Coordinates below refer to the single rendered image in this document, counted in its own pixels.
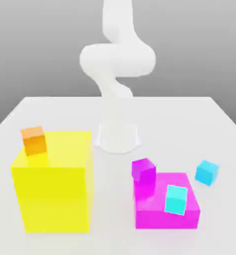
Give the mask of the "small purple cube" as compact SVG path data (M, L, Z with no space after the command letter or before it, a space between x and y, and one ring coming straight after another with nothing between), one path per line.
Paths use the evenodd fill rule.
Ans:
M148 184L156 179L156 166L148 158L132 162L132 177L138 184Z

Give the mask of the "small orange cube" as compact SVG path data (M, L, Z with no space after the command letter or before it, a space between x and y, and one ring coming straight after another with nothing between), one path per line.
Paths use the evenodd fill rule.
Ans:
M27 156L47 152L45 134L41 126L21 130L25 154Z

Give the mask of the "small turquoise cube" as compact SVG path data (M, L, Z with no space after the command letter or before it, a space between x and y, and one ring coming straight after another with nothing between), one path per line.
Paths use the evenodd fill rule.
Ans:
M188 189L175 185L167 185L164 211L166 213L184 215L187 203Z

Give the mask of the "small sky blue cube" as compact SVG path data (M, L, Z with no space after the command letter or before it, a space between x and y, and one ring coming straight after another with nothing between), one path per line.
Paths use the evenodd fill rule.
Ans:
M219 166L203 160L196 168L195 180L211 186L217 178Z

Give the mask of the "large yellow box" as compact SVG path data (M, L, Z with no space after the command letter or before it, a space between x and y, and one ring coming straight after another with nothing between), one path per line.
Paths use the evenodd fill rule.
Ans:
M92 133L47 131L47 151L11 165L27 233L87 233L94 199Z

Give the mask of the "large magenta box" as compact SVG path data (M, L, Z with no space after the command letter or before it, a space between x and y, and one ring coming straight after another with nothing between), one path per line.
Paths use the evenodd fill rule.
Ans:
M165 212L168 185L187 188L184 215ZM156 181L148 185L134 182L134 215L137 229L196 229L200 207L188 176L182 172L160 172Z

